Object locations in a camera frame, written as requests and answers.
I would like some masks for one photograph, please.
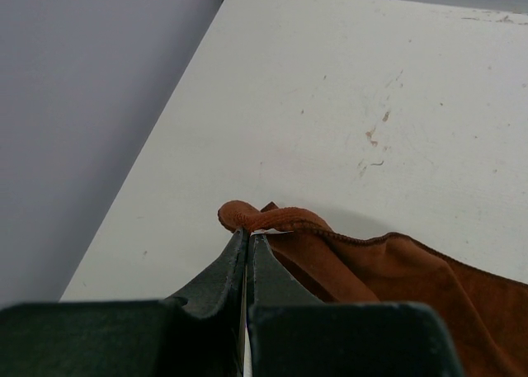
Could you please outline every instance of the white table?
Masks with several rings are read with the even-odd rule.
[[[391,0],[225,0],[64,300],[164,297],[227,200],[396,230],[528,282],[528,16]]]

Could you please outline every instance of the fabric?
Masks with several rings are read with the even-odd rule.
[[[360,240],[334,233],[313,212],[259,211],[242,201],[219,210],[230,231],[268,235],[280,263],[328,303],[417,301],[444,319],[469,376],[528,375],[528,285],[477,270],[399,233]]]

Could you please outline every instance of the brown cloth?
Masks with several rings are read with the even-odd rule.
[[[267,238],[276,258],[328,303],[417,301],[444,319],[470,376],[528,375],[528,285],[477,270],[399,233],[360,240],[334,233],[309,210],[219,210],[230,231],[291,231]]]

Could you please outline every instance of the white surface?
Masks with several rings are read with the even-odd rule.
[[[528,282],[527,23],[225,0],[63,299],[171,294],[224,248],[216,211],[232,199],[308,206],[360,238],[407,233]]]

